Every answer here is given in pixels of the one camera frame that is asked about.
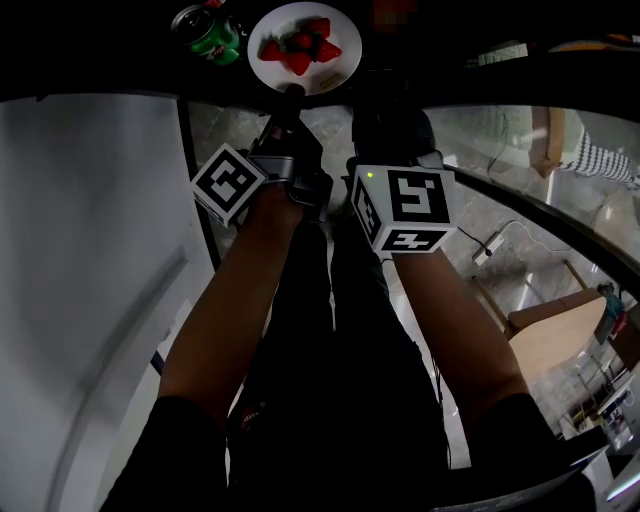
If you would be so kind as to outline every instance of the leg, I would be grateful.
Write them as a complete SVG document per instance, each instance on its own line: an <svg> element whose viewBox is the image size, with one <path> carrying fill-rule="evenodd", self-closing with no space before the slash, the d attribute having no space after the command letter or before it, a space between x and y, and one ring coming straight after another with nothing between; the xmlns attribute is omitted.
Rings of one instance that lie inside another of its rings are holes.
<svg viewBox="0 0 640 512"><path fill-rule="evenodd" d="M333 334L330 292L324 233L302 223L289 249L269 328L227 421L231 482L250 479L260 464L277 460L269 450L293 442L290 429L317 401L317 363Z"/></svg>
<svg viewBox="0 0 640 512"><path fill-rule="evenodd" d="M447 443L441 410L420 350L389 302L380 260L354 216L334 238L331 270L335 352L339 354L339 389L334 396L340 397L336 400L342 408L340 416L365 418L344 429L354 465L362 466L358 460L375 454L388 459L390 467L415 471L421 466L420 457L430 453L445 469ZM408 464L412 457L416 463ZM395 464L396 460L404 462ZM419 470L408 474L402 469L391 476L398 482L423 477Z"/></svg>

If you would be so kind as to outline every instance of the soda can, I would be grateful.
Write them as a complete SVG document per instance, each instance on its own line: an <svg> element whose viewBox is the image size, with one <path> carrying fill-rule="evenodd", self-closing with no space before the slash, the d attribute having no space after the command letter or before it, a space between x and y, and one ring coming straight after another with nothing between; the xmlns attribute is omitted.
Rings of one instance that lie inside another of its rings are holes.
<svg viewBox="0 0 640 512"><path fill-rule="evenodd" d="M240 57L240 36L228 19L216 16L204 5L180 11L171 23L178 43L189 51L226 66Z"/></svg>

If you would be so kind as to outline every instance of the white wall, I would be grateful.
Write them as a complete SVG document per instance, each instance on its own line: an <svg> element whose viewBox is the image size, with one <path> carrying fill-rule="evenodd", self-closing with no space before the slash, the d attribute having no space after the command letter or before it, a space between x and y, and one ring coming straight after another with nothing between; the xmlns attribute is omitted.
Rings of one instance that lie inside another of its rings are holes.
<svg viewBox="0 0 640 512"><path fill-rule="evenodd" d="M153 351L212 273L175 102L0 104L0 509L93 508Z"/></svg>

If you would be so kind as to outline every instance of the wooden chair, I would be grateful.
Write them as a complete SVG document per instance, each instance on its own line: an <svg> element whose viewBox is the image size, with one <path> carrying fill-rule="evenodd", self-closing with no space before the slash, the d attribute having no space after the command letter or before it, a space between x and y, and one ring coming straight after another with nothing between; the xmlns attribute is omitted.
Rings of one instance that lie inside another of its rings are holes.
<svg viewBox="0 0 640 512"><path fill-rule="evenodd" d="M607 301L588 288L570 262L564 262L580 283L582 291L561 299L513 311L507 316L476 279L472 283L504 327L525 380L548 372L576 356L593 335Z"/></svg>

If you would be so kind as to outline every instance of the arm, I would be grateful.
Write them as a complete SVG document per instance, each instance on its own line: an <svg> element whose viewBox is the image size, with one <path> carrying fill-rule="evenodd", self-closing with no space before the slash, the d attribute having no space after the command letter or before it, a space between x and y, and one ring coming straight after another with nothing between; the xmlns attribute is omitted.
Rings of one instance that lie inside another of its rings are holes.
<svg viewBox="0 0 640 512"><path fill-rule="evenodd" d="M224 429L249 369L302 217L284 188L260 193L213 280L176 339L159 396L187 398Z"/></svg>
<svg viewBox="0 0 640 512"><path fill-rule="evenodd" d="M465 429L501 399L528 393L509 343L442 251L393 259Z"/></svg>

